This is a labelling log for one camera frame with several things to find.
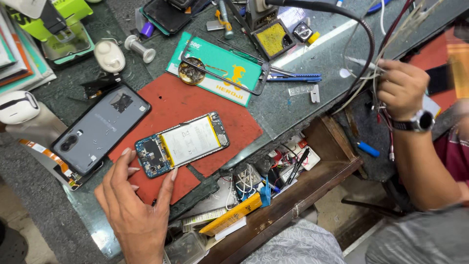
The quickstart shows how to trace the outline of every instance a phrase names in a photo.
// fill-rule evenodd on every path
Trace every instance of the hand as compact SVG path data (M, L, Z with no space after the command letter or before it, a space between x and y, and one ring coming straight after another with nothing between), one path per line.
M135 156L135 151L125 149L94 194L114 230L127 264L161 264L177 168L166 176L158 203L152 207L135 194L138 186L127 181L130 175L140 170L129 168Z
M387 72L381 77L378 98L387 106L387 112L396 121L409 121L422 109L422 100L430 77L410 64L380 60L379 67Z

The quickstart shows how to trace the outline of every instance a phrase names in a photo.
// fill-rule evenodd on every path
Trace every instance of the fingernail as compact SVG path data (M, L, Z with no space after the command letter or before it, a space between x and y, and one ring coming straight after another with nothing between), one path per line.
M173 170L173 174L171 175L171 180L174 181L176 179L176 176L177 176L177 168L176 167L174 170Z
M124 151L122 151L122 156L124 156L129 150L130 148L126 148Z

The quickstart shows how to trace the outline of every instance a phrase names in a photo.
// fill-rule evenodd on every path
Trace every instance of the yellow box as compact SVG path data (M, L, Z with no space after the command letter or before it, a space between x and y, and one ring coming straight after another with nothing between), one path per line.
M229 227L234 222L238 221L243 216L251 213L255 209L262 205L261 196L259 193L251 195L244 202L236 205L233 209L215 219L210 224L202 228L199 233L206 234L208 236L214 236L223 229Z

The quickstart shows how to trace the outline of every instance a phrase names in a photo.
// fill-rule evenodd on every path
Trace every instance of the floor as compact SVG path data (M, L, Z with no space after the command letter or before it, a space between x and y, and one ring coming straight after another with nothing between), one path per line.
M344 232L351 226L354 226L360 218L368 217L370 212L367 209L342 204L340 202L342 198L379 204L385 197L386 194L380 183L363 181L355 176L350 176L315 203L317 210L310 208L310 210L306 210L301 214L300 217L311 222L317 222L319 226L333 233L338 238L342 249L345 249L365 233L366 230L357 234L358 237L354 238L351 242L350 239L348 239L349 242L341 241ZM18 230L28 241L27 264L59 263L28 216L28 212L21 206L19 198L1 178L0 218L8 223L10 228Z
M44 241L20 199L0 178L0 220L17 230L28 242L27 264L58 264L55 254Z

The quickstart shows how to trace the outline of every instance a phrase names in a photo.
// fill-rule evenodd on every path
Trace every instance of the person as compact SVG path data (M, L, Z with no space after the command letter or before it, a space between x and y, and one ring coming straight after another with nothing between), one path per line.
M421 69L397 61L380 61L386 69L378 98L395 121L408 121L422 109L429 76ZM469 188L456 182L439 159L431 132L393 130L399 176L412 202L423 213L414 213L384 228L369 246L366 262L469 263ZM127 264L162 263L169 201L177 169L164 179L155 207L144 204L128 181L138 168L129 148L104 176L95 196L121 245ZM345 261L335 238L304 219L288 226L243 263L339 263Z

